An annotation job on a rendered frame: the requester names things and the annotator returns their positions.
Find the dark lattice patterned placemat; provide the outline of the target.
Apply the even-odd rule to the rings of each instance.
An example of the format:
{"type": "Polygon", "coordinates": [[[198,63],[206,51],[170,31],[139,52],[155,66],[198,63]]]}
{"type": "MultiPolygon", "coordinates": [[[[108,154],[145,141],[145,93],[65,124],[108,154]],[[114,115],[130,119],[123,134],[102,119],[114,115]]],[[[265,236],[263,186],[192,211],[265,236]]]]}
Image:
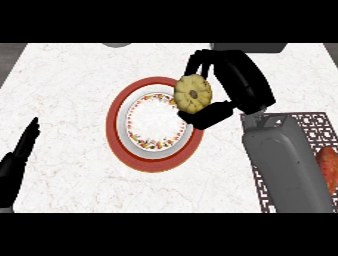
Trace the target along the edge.
{"type": "MultiPolygon", "coordinates": [[[[307,137],[310,148],[315,154],[324,147],[333,147],[338,154],[338,135],[333,127],[328,114],[324,112],[299,112],[299,113],[266,113],[265,116],[290,115],[297,119],[299,125],[307,137]]],[[[276,213],[275,203],[272,201],[268,186],[257,167],[253,165],[253,174],[256,179],[257,194],[260,200],[262,211],[265,213],[276,213]]],[[[331,194],[334,213],[338,213],[338,188],[331,194]]]]}

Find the dark grey appliance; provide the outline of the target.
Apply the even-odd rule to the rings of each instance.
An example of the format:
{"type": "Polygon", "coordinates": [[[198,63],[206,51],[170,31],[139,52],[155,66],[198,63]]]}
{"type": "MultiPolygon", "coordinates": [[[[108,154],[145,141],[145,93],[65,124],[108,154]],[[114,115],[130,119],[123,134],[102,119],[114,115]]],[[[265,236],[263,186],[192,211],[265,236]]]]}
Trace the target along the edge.
{"type": "Polygon", "coordinates": [[[281,53],[287,43],[213,43],[212,49],[219,51],[243,50],[245,53],[281,53]]]}

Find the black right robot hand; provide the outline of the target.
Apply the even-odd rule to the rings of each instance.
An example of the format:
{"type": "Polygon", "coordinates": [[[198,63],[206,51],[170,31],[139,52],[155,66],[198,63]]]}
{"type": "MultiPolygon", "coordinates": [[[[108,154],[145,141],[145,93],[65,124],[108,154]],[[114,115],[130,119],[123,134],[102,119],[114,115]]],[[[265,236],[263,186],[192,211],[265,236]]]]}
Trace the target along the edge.
{"type": "Polygon", "coordinates": [[[209,78],[210,66],[214,66],[214,75],[231,100],[212,103],[195,114],[179,111],[180,118],[200,130],[228,119],[235,108],[251,115],[276,103],[266,76],[241,50],[198,50],[191,55],[185,75],[195,74],[203,68],[201,75],[209,78]]]}

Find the orange red sweet potato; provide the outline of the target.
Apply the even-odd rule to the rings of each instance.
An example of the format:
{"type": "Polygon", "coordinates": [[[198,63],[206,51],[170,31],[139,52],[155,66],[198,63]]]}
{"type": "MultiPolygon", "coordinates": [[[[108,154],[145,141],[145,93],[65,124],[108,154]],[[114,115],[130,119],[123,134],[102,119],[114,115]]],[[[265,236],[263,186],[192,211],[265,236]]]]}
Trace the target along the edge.
{"type": "Polygon", "coordinates": [[[316,155],[316,161],[325,176],[330,193],[338,188],[338,154],[333,147],[324,147],[316,155]]]}

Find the red rimmed floral plate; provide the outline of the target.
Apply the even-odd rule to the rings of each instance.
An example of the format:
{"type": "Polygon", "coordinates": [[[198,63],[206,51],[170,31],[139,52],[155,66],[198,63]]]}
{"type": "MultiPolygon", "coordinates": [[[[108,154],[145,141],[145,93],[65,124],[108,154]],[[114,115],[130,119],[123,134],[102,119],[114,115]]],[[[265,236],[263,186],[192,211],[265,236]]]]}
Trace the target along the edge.
{"type": "Polygon", "coordinates": [[[144,172],[176,168],[194,155],[204,132],[178,116],[176,80],[151,77],[118,94],[107,117],[107,138],[121,162],[144,172]]]}

